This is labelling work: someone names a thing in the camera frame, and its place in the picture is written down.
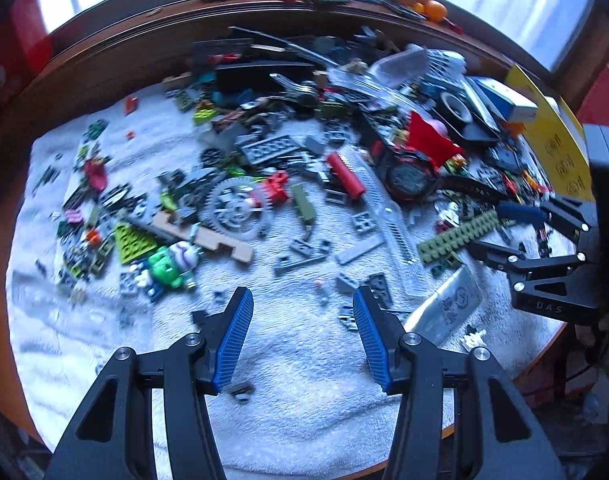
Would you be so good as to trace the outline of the olive green lego brick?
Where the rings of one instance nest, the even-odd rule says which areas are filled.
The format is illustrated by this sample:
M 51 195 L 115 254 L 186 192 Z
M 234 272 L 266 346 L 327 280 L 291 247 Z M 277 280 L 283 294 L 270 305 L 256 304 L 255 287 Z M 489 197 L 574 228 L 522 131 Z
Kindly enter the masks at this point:
M 312 226 L 316 220 L 316 211 L 303 185 L 301 183 L 291 185 L 290 192 L 299 218 L 306 226 Z

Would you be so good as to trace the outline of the silver foil packet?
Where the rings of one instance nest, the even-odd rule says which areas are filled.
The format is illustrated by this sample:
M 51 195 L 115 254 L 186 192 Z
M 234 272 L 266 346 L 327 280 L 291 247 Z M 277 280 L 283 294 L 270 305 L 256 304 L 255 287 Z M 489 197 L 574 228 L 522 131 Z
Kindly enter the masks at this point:
M 416 333 L 441 346 L 480 306 L 478 284 L 467 266 L 461 266 L 403 323 L 406 333 Z

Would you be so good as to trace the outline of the yellow cardboard box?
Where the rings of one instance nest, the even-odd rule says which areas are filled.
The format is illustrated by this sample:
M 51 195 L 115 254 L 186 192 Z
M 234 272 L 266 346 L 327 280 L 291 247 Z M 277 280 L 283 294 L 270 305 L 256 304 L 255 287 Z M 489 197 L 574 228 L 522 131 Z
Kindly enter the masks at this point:
M 518 64 L 507 73 L 505 84 L 537 105 L 535 118 L 522 135 L 555 192 L 593 202 L 584 130 L 567 103 L 545 96 Z

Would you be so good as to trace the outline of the clear plastic comb strip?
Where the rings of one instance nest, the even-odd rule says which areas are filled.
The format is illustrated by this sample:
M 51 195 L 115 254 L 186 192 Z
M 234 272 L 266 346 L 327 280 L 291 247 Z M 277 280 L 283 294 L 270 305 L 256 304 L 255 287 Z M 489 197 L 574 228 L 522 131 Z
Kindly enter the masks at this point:
M 358 150 L 346 145 L 339 154 L 365 186 L 362 199 L 374 216 L 379 232 L 388 246 L 405 295 L 411 298 L 425 296 L 428 292 L 427 274 L 409 237 L 400 206 L 390 197 Z

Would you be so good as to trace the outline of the blue white cardboard box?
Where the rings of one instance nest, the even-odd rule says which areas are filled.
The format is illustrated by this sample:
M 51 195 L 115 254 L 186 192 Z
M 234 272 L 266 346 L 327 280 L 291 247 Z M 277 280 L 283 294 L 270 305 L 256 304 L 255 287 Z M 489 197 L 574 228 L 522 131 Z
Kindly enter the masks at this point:
M 526 124 L 536 118 L 537 105 L 513 88 L 489 77 L 472 77 L 471 80 L 493 104 L 504 122 Z

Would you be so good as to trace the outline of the red plastic piece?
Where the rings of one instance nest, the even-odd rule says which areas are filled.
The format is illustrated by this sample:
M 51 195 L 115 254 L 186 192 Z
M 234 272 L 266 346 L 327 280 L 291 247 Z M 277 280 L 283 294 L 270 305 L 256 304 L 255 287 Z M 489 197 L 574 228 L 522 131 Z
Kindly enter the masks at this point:
M 464 150 L 446 134 L 443 122 L 437 119 L 425 119 L 417 112 L 411 112 L 407 131 L 405 150 L 425 155 L 436 167 L 443 166 L 454 156 L 464 154 Z

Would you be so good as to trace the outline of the roll of tape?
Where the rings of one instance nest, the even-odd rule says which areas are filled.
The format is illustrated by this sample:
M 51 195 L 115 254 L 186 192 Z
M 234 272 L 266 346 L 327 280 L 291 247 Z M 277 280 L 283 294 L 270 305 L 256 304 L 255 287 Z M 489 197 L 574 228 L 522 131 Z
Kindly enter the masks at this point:
M 437 110 L 453 127 L 461 128 L 472 122 L 472 114 L 467 105 L 452 93 L 442 92 L 440 94 Z

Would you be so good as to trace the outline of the black tray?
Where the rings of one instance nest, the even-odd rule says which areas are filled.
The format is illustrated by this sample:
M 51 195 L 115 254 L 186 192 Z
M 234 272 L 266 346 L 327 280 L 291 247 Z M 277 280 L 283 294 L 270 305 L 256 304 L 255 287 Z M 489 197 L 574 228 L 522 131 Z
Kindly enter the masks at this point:
M 489 128 L 481 119 L 477 117 L 475 112 L 469 107 L 469 104 L 463 99 L 460 98 L 469 108 L 470 113 L 472 114 L 472 122 L 469 125 L 463 126 L 461 128 L 453 127 L 446 119 L 444 119 L 437 110 L 437 103 L 439 95 L 435 98 L 435 105 L 432 111 L 434 117 L 441 120 L 444 125 L 446 125 L 447 132 L 452 140 L 461 145 L 484 145 L 491 146 L 495 145 L 499 141 L 499 136 L 496 132 L 494 132 L 491 128 Z

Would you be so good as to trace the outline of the red cylinder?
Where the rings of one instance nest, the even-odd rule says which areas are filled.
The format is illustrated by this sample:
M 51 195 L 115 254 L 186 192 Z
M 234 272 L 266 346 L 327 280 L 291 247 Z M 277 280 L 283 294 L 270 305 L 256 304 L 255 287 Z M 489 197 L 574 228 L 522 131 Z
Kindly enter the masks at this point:
M 337 152 L 329 153 L 326 156 L 326 162 L 330 169 L 333 170 L 333 173 L 336 174 L 344 191 L 347 192 L 351 200 L 360 200 L 366 192 L 366 188 L 341 156 Z

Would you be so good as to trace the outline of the green toy figure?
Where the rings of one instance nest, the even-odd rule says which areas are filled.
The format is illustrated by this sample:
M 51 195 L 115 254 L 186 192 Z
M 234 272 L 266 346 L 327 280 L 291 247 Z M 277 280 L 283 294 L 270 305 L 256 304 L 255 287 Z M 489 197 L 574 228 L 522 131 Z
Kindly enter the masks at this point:
M 186 240 L 159 247 L 147 259 L 152 281 L 174 290 L 197 287 L 195 271 L 199 261 L 200 250 Z

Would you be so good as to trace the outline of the lime green lego plate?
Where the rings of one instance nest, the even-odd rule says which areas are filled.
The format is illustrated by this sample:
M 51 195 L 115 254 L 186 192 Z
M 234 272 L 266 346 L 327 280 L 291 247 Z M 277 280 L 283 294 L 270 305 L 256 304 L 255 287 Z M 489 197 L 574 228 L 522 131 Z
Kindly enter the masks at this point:
M 158 248 L 156 240 L 129 223 L 118 223 L 114 228 L 114 240 L 121 264 L 141 259 Z

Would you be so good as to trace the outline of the tan wooden puzzle piece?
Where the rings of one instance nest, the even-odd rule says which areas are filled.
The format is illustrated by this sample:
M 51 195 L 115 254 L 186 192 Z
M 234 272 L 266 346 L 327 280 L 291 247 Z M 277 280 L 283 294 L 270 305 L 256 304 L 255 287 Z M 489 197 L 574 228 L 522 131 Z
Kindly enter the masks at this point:
M 190 242 L 208 252 L 218 252 L 226 247 L 231 251 L 231 257 L 239 263 L 248 264 L 254 260 L 254 248 L 250 244 L 203 226 L 177 226 L 165 211 L 158 211 L 154 215 L 152 226 L 164 234 Z

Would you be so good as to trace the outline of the red lego piece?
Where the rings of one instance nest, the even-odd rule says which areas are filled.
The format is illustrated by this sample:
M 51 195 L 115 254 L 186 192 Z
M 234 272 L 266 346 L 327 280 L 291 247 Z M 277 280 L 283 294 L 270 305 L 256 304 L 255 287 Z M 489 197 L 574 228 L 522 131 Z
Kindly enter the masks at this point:
M 288 180 L 288 172 L 278 170 L 261 182 L 261 188 L 272 205 L 283 205 L 289 200 L 286 188 Z

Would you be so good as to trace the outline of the grey large toy gear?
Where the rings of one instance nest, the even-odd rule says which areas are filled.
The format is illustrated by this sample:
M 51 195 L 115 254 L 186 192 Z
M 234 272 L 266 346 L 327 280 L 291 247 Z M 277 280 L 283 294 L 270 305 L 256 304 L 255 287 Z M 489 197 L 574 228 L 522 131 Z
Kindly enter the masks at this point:
M 246 242 L 269 229 L 273 206 L 259 182 L 248 177 L 229 178 L 210 191 L 200 219 L 213 231 Z

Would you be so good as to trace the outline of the dark grey lego plate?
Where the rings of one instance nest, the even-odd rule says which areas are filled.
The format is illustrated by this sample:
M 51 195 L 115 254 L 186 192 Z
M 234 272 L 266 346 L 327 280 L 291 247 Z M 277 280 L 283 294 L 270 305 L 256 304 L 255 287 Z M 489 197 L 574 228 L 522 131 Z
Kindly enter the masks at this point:
M 251 166 L 260 166 L 274 158 L 299 151 L 300 144 L 289 134 L 281 134 L 242 147 L 242 155 Z

